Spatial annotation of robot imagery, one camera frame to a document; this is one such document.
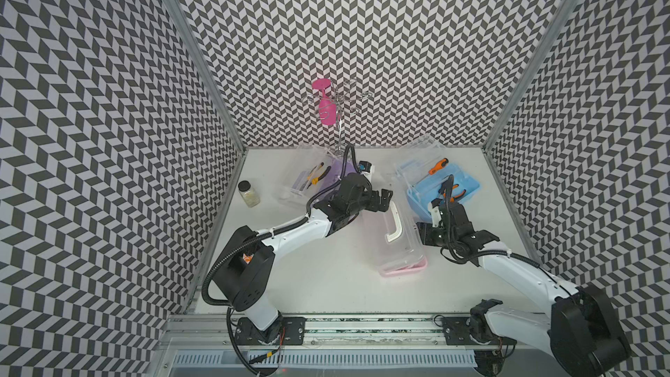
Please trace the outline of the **orange black pliers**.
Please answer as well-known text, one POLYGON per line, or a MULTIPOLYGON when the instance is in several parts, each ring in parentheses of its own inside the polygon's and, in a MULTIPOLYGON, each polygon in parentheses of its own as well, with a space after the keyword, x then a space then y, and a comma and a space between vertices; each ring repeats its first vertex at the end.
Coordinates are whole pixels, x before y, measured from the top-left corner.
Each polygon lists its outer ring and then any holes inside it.
POLYGON ((445 200, 449 200, 450 202, 459 202, 465 197, 467 190, 462 188, 460 184, 444 183, 441 185, 439 194, 445 200))

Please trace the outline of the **small glass jar black lid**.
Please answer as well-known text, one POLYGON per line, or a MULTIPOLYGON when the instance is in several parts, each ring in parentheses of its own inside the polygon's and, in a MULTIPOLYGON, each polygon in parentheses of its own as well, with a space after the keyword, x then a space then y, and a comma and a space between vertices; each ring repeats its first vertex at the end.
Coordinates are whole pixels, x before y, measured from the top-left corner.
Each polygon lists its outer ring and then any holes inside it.
POLYGON ((252 187, 251 183, 249 181, 243 180, 240 181, 237 185, 238 192, 242 199, 244 200, 245 204, 249 208, 253 208, 258 206, 261 202, 260 195, 256 190, 252 187))

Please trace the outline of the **pink cup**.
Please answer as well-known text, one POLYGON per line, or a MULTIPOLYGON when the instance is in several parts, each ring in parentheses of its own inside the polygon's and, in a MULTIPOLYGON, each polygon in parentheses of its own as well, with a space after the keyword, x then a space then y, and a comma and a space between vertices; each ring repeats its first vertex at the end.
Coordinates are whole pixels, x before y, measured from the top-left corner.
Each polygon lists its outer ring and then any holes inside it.
POLYGON ((337 106, 327 93, 332 85, 329 79, 317 79, 312 82, 312 88, 320 93, 319 120, 326 127, 334 126, 338 120, 337 106))

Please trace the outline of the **orange black screwdriver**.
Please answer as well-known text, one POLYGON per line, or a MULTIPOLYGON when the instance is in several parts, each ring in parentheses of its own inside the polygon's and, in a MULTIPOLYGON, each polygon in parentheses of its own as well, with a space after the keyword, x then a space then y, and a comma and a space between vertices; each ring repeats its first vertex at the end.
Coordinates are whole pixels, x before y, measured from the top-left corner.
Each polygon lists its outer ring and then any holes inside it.
POLYGON ((448 158, 442 158, 441 160, 436 162, 436 164, 434 164, 434 166, 431 169, 429 169, 429 175, 430 176, 435 175, 440 170, 446 168, 448 164, 449 164, 448 158))

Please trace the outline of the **purple toolbox clear lid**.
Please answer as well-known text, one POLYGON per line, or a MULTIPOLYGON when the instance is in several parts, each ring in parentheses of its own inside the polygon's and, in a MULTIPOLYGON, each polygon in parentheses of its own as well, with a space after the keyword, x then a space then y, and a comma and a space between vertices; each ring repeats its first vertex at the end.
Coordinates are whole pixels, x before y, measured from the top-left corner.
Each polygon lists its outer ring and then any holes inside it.
POLYGON ((328 148, 298 146, 290 154, 274 197, 282 204, 305 207, 311 197, 340 178, 342 161, 342 156, 336 157, 328 148))

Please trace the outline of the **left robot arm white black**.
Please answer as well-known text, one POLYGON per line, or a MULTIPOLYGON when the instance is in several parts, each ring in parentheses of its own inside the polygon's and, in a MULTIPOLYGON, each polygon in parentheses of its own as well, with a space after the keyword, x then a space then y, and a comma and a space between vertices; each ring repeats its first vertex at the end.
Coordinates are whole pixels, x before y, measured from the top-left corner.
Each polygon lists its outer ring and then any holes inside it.
POLYGON ((376 190, 368 174, 354 172, 313 195, 306 213, 289 223, 261 231, 238 228, 205 276, 202 301, 240 312, 260 340, 274 342, 283 317, 265 291, 275 263, 347 227, 363 211, 388 211, 393 195, 386 188, 376 190))

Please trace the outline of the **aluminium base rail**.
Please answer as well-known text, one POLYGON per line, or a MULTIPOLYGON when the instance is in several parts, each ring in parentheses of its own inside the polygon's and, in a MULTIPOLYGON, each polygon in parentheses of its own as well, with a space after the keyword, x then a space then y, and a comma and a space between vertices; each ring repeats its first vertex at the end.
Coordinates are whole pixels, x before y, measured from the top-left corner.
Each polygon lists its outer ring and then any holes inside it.
POLYGON ((521 340, 485 345, 469 336, 464 313, 291 313, 265 342, 235 314, 176 316, 148 368, 149 376, 246 376, 239 361, 290 375, 563 376, 548 354, 521 340))

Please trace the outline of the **yellow black pliers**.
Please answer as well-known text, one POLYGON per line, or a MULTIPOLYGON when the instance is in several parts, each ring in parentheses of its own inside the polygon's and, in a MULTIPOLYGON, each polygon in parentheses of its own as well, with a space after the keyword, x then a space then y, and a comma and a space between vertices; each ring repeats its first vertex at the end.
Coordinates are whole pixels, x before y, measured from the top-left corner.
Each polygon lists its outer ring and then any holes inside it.
POLYGON ((317 165, 307 176, 304 184, 301 186, 301 190, 308 190, 312 185, 319 183, 324 179, 331 170, 331 166, 326 166, 324 162, 317 165))

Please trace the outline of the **blue toolbox clear lid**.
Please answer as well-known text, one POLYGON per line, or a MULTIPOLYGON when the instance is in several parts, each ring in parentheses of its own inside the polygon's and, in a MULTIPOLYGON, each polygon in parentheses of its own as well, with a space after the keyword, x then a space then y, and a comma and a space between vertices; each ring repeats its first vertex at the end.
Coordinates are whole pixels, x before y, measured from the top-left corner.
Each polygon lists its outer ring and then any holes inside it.
POLYGON ((467 190, 460 204, 467 202, 480 190, 480 183, 452 162, 449 155, 450 151, 444 145, 432 136, 424 135, 397 149, 391 156, 391 172, 404 187, 408 205, 419 222, 431 222, 427 205, 436 198, 442 198, 439 194, 441 185, 450 176, 454 177, 453 184, 460 184, 467 190), (442 158, 448 158, 448 166, 430 176, 429 169, 442 158))

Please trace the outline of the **pink toolbox clear lid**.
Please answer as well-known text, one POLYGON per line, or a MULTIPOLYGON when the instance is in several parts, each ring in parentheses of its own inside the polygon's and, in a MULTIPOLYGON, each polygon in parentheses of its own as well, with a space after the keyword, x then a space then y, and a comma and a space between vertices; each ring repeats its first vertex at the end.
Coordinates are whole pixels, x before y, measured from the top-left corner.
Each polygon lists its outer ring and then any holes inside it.
POLYGON ((394 195, 386 212, 364 211, 366 257, 380 276, 394 278, 422 272, 427 256, 404 194, 394 195))

